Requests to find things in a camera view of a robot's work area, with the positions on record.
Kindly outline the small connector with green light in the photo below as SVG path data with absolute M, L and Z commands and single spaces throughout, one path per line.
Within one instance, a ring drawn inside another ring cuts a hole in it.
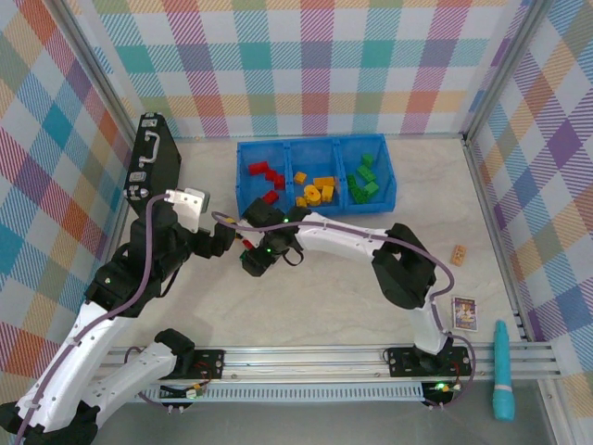
M 159 394 L 164 399 L 195 400 L 205 395 L 209 382 L 191 385 L 160 385 Z
M 426 399 L 451 401 L 463 390 L 459 381 L 438 381 L 423 383 L 423 395 Z

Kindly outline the blue three-compartment bin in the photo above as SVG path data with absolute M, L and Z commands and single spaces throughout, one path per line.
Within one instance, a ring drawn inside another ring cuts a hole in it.
M 371 170 L 376 175 L 379 191 L 372 197 L 368 196 L 366 204 L 358 205 L 350 195 L 347 175 L 353 174 L 358 187 L 364 189 L 367 183 L 358 175 L 357 168 L 363 165 L 361 156 L 365 153 L 374 157 Z M 249 174 L 247 166 L 261 161 L 267 161 L 269 169 L 282 175 L 285 190 L 275 190 L 274 182 L 267 181 L 264 174 Z M 297 172 L 307 175 L 304 184 L 294 182 Z M 381 134 L 356 134 L 238 143 L 235 185 L 238 212 L 243 213 L 256 198 L 271 190 L 279 195 L 273 206 L 287 211 L 296 205 L 296 197 L 303 197 L 306 185 L 313 184 L 316 177 L 326 176 L 335 178 L 333 201 L 321 202 L 319 206 L 307 205 L 323 215 L 386 213 L 396 206 L 397 180 L 385 137 Z

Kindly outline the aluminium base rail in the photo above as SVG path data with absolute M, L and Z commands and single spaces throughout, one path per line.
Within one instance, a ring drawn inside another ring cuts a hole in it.
M 455 381 L 456 377 L 391 377 L 386 345 L 311 347 L 212 347 L 225 350 L 222 379 L 214 383 L 354 383 L 397 381 Z M 473 346 L 474 380 L 494 380 L 494 346 Z M 126 348 L 112 349 L 94 380 L 122 367 Z M 511 379 L 560 378 L 561 369 L 548 343 L 511 343 Z

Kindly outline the teal pen-shaped tool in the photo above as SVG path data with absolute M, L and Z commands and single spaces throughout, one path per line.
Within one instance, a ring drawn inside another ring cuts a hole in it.
M 497 420 L 511 422 L 515 417 L 515 398 L 511 379 L 511 345 L 507 325 L 502 320 L 496 322 L 493 351 L 493 413 Z

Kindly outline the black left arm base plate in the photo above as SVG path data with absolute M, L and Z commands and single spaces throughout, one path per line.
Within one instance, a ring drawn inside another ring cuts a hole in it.
M 187 377 L 198 380 L 220 380 L 225 364 L 225 350 L 194 350 Z

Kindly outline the aluminium frame post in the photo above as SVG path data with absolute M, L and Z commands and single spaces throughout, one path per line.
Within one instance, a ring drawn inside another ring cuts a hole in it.
M 486 50 L 484 73 L 471 90 L 472 102 L 461 124 L 460 135 L 469 143 L 486 124 L 495 103 L 517 69 L 543 19 L 555 0 L 510 0 L 497 23 L 493 40 Z
M 84 36 L 74 14 L 71 12 L 67 0 L 46 0 L 47 7 L 51 10 L 61 31 L 64 32 L 66 40 L 80 60 L 81 66 L 98 94 L 104 101 L 107 110 L 111 113 L 124 139 L 133 146 L 135 138 L 135 127 L 116 95 L 105 71 L 101 67 L 94 50 Z

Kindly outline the aluminium table side rail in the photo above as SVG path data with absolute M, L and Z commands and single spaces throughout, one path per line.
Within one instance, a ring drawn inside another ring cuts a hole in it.
M 536 341 L 536 335 L 533 326 L 530 323 L 528 312 L 522 301 L 518 280 L 511 267 L 511 261 L 505 249 L 504 241 L 498 226 L 498 221 L 494 212 L 494 207 L 490 203 L 486 190 L 486 182 L 479 171 L 478 162 L 473 154 L 472 145 L 464 137 L 461 138 L 461 145 L 467 166 L 472 177 L 473 186 L 477 195 L 481 211 L 486 223 L 486 228 L 492 244 L 498 268 L 505 286 L 505 290 L 510 300 L 511 307 L 519 316 L 522 322 L 524 334 L 522 338 L 526 341 Z

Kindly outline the small picture card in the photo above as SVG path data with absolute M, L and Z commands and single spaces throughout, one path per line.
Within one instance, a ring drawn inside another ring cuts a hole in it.
M 477 332 L 477 308 L 474 299 L 454 297 L 452 300 L 453 325 L 456 329 Z

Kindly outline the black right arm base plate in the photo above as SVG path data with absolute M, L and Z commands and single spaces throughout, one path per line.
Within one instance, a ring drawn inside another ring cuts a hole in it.
M 445 346 L 436 355 L 416 347 L 394 347 L 385 350 L 391 377 L 469 376 L 472 363 L 469 352 L 460 346 Z

